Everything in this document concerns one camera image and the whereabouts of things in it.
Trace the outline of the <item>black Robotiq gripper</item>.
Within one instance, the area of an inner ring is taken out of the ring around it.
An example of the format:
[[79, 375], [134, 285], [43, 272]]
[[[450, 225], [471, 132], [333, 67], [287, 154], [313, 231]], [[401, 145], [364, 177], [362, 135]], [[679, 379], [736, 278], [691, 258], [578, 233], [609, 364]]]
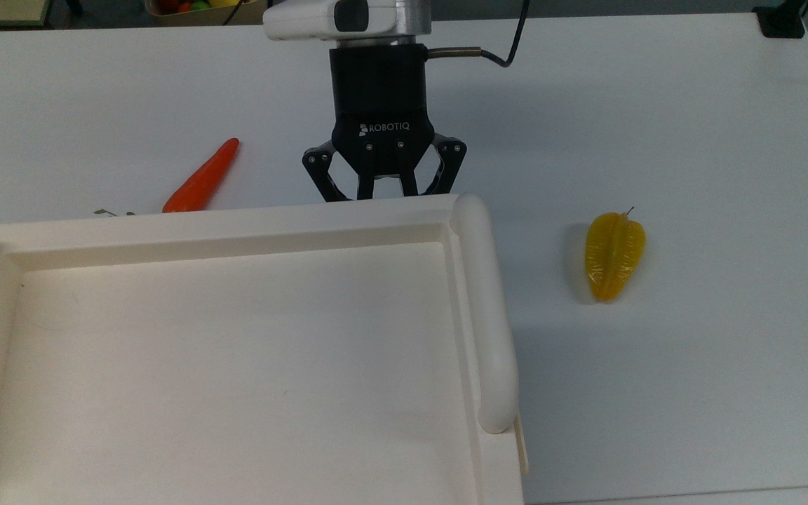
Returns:
[[428, 51], [423, 44], [331, 49], [331, 140], [302, 154], [302, 165], [324, 201], [350, 201], [330, 175], [336, 153], [357, 174], [357, 198], [372, 198], [373, 183], [382, 177], [397, 178], [404, 195], [418, 195], [416, 168], [431, 141], [439, 166], [422, 196], [452, 191], [467, 146], [458, 138], [435, 135], [426, 104]]

